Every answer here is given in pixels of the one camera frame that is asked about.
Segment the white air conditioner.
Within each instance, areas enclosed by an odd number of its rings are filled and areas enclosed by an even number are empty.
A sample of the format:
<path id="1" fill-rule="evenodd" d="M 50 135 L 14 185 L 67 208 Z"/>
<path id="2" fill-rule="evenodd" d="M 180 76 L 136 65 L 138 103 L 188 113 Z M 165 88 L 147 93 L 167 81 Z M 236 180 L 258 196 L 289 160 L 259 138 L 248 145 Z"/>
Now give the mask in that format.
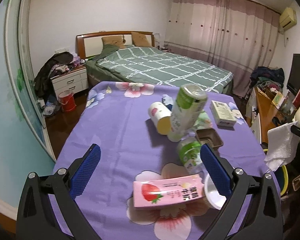
<path id="1" fill-rule="evenodd" d="M 279 18 L 280 27 L 286 31 L 297 24 L 296 12 L 293 8 L 287 7 Z"/>

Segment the pink white window curtain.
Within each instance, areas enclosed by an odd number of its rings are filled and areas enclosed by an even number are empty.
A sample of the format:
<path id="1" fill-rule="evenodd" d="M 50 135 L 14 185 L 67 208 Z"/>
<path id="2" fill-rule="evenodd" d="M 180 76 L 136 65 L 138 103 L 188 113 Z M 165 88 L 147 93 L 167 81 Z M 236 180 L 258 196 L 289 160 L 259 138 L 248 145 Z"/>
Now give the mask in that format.
<path id="1" fill-rule="evenodd" d="M 245 96 L 250 75 L 267 67 L 279 35 L 279 13 L 250 0 L 172 0 L 165 44 L 233 74 L 233 92 Z"/>

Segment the red plastic bucket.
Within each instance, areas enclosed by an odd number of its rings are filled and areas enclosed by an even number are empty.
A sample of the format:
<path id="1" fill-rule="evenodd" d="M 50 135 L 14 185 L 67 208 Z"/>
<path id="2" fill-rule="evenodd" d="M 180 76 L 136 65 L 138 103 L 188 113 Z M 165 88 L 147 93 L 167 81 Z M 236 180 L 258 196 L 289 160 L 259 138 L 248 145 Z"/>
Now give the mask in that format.
<path id="1" fill-rule="evenodd" d="M 61 104 L 61 109 L 63 112 L 71 112 L 76 108 L 74 94 L 70 90 L 61 92 L 58 95 L 58 101 Z"/>

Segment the small green label bottle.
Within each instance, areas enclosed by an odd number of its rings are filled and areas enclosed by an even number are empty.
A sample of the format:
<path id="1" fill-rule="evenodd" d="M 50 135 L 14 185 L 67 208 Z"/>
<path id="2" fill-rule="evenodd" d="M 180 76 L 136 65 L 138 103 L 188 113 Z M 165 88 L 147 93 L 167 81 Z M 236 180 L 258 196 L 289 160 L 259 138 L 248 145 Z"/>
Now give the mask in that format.
<path id="1" fill-rule="evenodd" d="M 205 179 L 207 172 L 200 157 L 201 146 L 196 138 L 188 137 L 179 142 L 177 154 L 189 174 L 198 174 Z"/>

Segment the pile of clothes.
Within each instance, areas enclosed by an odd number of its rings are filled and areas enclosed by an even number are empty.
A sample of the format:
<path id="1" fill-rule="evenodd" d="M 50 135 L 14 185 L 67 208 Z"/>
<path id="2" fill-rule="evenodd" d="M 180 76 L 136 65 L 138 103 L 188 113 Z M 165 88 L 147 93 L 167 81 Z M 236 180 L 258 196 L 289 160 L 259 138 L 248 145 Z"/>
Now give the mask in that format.
<path id="1" fill-rule="evenodd" d="M 285 81 L 285 73 L 282 68 L 257 67 L 250 75 L 250 88 L 264 81 L 273 81 L 282 89 Z"/>

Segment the black television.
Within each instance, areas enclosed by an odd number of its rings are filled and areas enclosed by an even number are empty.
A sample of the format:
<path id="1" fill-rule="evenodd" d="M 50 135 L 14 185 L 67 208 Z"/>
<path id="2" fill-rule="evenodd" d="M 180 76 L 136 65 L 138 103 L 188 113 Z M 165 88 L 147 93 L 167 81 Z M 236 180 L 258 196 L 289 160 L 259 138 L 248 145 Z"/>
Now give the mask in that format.
<path id="1" fill-rule="evenodd" d="M 290 75 L 287 81 L 287 89 L 296 96 L 300 89 L 300 54 L 293 54 Z"/>

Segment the white paper napkin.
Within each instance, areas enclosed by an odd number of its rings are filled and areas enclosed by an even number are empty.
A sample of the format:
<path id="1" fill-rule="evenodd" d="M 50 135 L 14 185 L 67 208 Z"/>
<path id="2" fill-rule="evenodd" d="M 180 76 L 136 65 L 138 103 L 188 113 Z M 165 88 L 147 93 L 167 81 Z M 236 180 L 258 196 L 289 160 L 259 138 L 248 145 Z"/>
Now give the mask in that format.
<path id="1" fill-rule="evenodd" d="M 291 122 L 268 131 L 268 152 L 264 159 L 271 171 L 289 164 L 296 155 L 299 137 L 291 132 L 291 127 L 300 127 L 299 122 Z"/>

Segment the green plaid bed quilt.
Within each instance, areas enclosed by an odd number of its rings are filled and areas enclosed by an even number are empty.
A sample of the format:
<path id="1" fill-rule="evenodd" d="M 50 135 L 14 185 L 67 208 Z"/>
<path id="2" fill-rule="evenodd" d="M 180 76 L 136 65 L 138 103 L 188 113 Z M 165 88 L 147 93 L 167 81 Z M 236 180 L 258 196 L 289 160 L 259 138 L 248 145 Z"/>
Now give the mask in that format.
<path id="1" fill-rule="evenodd" d="M 90 58 L 87 74 L 93 84 L 123 81 L 180 87 L 194 83 L 208 92 L 229 94 L 233 74 L 213 64 L 158 50 L 154 47 L 127 46 Z"/>

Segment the white green cardboard box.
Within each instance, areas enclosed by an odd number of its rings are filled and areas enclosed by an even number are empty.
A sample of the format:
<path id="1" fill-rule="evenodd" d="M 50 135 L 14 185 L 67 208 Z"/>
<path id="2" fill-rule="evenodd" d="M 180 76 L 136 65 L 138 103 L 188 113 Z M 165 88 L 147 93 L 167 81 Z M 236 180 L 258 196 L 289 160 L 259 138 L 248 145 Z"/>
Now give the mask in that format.
<path id="1" fill-rule="evenodd" d="M 234 127 L 236 119 L 226 103 L 212 100 L 210 111 L 217 126 Z"/>

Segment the white bedside nightstand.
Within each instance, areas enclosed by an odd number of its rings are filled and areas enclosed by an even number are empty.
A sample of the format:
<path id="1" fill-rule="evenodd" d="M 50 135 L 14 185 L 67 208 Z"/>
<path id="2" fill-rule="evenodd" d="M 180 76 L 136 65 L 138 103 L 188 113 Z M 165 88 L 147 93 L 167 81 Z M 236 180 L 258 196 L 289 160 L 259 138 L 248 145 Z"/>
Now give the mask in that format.
<path id="1" fill-rule="evenodd" d="M 55 76 L 51 78 L 51 82 L 56 96 L 66 90 L 76 94 L 89 88 L 85 66 L 78 66 L 67 73 Z"/>

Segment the pink strawberry milk carton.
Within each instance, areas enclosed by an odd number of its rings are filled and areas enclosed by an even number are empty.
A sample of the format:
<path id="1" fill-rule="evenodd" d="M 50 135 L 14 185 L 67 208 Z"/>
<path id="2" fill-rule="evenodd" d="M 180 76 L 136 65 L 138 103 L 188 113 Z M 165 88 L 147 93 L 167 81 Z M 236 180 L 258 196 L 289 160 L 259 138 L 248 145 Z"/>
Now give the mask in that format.
<path id="1" fill-rule="evenodd" d="M 170 179 L 134 181 L 133 205 L 136 209 L 157 210 L 203 198 L 204 184 L 199 175 Z"/>

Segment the dark clothes on nightstand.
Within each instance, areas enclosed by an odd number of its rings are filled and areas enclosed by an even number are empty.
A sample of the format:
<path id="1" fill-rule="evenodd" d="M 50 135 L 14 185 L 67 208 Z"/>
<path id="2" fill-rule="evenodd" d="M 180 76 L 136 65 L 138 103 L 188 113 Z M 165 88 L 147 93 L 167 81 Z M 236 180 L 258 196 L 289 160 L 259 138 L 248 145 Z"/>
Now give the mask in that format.
<path id="1" fill-rule="evenodd" d="M 47 102 L 49 96 L 54 95 L 51 77 L 57 72 L 56 68 L 63 65 L 68 65 L 73 61 L 73 55 L 68 52 L 54 54 L 42 66 L 37 76 L 34 79 L 34 91 L 39 99 Z"/>

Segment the yellow rimmed blue trash bin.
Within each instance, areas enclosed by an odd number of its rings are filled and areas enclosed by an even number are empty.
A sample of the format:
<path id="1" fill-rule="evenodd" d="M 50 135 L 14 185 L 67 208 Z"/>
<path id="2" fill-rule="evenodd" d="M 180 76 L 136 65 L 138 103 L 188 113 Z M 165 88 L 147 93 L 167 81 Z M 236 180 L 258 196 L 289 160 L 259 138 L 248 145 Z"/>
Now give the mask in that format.
<path id="1" fill-rule="evenodd" d="M 280 196 L 283 197 L 286 194 L 288 188 L 288 173 L 283 159 L 275 158 L 274 160 L 268 160 L 265 158 L 264 162 L 268 167 L 268 172 L 273 171 L 280 187 Z"/>

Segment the green plastic snack wrapper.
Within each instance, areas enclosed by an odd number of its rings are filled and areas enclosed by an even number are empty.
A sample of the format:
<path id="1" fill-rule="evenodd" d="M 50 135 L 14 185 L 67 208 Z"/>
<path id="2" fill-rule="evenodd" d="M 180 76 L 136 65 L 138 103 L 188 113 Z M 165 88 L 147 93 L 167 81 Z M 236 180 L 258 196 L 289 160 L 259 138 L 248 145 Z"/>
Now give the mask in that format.
<path id="1" fill-rule="evenodd" d="M 212 128 L 212 121 L 206 111 L 202 110 L 193 126 L 194 129 Z"/>

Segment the brown left pillow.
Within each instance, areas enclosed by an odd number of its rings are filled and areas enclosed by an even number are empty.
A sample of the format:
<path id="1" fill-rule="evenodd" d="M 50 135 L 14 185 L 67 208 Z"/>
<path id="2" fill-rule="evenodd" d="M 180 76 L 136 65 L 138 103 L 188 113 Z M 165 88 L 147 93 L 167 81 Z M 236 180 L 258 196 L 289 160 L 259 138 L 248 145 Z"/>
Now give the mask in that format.
<path id="1" fill-rule="evenodd" d="M 101 39 L 104 45 L 110 44 L 110 45 L 118 46 L 120 49 L 125 49 L 126 47 L 122 35 L 104 36 Z"/>

